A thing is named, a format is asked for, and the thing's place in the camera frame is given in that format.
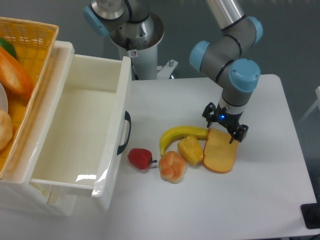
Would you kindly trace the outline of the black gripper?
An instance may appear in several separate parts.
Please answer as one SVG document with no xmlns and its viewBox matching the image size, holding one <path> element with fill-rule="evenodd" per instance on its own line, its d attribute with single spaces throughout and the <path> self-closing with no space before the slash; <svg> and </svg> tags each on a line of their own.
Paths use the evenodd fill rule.
<svg viewBox="0 0 320 240">
<path fill-rule="evenodd" d="M 240 124 L 239 122 L 243 111 L 241 107 L 234 107 L 220 102 L 215 106 L 210 102 L 205 107 L 202 117 L 205 118 L 207 122 L 207 128 L 209 128 L 212 123 L 219 123 L 223 126 L 231 136 L 230 144 L 234 141 L 241 143 L 249 130 L 247 125 Z"/>
</svg>

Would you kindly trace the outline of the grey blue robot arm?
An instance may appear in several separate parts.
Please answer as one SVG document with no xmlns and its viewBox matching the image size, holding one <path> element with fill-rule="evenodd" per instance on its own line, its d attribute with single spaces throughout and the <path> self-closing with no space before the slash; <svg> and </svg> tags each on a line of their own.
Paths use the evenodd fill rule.
<svg viewBox="0 0 320 240">
<path fill-rule="evenodd" d="M 222 88 L 218 104 L 208 104 L 203 117 L 208 124 L 226 128 L 232 141 L 241 142 L 248 126 L 239 120 L 261 74 L 259 66 L 242 55 L 260 40 L 263 27 L 246 16 L 236 0 L 209 0 L 207 5 L 222 38 L 216 43 L 198 42 L 189 63 Z M 157 66 L 164 25 L 147 0 L 93 0 L 83 14 L 98 35 L 111 38 L 121 57 L 131 59 L 135 80 L 154 80 L 164 74 Z"/>
</svg>

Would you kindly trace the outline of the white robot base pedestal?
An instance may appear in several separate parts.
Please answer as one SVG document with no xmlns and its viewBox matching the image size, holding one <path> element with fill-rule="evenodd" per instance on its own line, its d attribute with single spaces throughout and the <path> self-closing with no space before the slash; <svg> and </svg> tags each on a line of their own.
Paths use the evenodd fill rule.
<svg viewBox="0 0 320 240">
<path fill-rule="evenodd" d="M 178 62 L 170 59 L 165 65 L 158 65 L 158 45 L 164 37 L 162 20 L 153 12 L 140 23 L 125 22 L 110 33 L 112 42 L 118 48 L 119 57 L 131 59 L 134 80 L 172 79 Z"/>
</svg>

